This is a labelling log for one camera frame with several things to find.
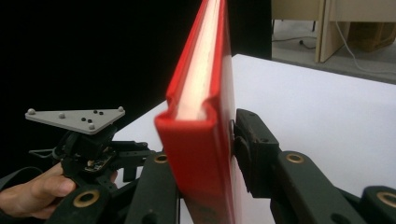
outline white cord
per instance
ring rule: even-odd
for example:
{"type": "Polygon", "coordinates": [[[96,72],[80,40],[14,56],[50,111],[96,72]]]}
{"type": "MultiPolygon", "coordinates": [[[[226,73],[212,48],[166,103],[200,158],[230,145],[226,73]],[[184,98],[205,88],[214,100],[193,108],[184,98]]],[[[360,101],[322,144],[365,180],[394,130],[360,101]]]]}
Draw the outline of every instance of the white cord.
{"type": "Polygon", "coordinates": [[[341,32],[340,26],[338,25],[338,20],[335,20],[335,25],[337,26],[337,30],[338,33],[340,34],[341,38],[343,39],[344,45],[346,46],[347,51],[349,52],[350,55],[352,55],[353,58],[353,62],[355,63],[356,67],[358,69],[360,69],[363,72],[368,72],[368,73],[374,73],[374,74],[386,74],[386,73],[390,73],[390,74],[395,74],[395,71],[373,71],[373,70],[369,70],[369,69],[365,69],[362,68],[359,64],[358,61],[356,60],[355,54],[353,54],[352,50],[350,50],[349,46],[347,45],[347,41],[345,40],[343,33],[341,32]]]}

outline white table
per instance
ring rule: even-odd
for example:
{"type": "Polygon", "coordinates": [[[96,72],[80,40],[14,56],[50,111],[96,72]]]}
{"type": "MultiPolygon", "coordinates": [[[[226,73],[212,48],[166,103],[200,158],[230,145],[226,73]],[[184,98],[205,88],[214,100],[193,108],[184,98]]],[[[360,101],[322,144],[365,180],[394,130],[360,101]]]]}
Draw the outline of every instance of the white table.
{"type": "MultiPolygon", "coordinates": [[[[396,189],[396,86],[371,80],[233,57],[235,105],[258,114],[282,150],[310,157],[332,183],[361,196],[367,186],[396,189]]],[[[162,103],[120,130],[114,140],[162,150],[153,118],[162,103]]],[[[242,223],[275,223],[269,200],[242,187],[242,223]]],[[[181,223],[192,223],[185,206],[181,223]]]]}

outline human hand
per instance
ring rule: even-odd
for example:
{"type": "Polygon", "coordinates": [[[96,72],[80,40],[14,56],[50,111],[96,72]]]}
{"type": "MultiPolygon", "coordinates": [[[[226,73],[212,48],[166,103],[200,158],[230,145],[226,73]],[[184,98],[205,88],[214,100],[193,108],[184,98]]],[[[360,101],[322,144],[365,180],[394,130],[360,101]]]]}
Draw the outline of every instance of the human hand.
{"type": "Polygon", "coordinates": [[[0,209],[12,217],[47,219],[60,199],[76,188],[76,183],[63,176],[60,163],[36,178],[0,192],[0,209]]]}

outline book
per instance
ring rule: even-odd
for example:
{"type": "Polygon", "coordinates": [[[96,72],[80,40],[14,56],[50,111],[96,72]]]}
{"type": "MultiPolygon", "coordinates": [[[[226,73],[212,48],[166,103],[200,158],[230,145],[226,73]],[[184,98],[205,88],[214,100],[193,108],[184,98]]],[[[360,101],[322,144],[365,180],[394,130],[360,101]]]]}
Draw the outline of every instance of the book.
{"type": "Polygon", "coordinates": [[[194,223],[237,223],[226,0],[204,0],[155,126],[194,223]]]}

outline triangular metal plate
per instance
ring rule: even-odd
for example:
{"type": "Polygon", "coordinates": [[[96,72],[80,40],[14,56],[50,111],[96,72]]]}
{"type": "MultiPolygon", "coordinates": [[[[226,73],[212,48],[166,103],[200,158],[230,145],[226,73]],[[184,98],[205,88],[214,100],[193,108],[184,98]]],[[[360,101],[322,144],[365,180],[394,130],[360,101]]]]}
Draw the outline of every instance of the triangular metal plate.
{"type": "Polygon", "coordinates": [[[120,106],[118,109],[96,110],[35,111],[29,109],[25,117],[78,133],[95,134],[124,114],[125,110],[120,106]]]}

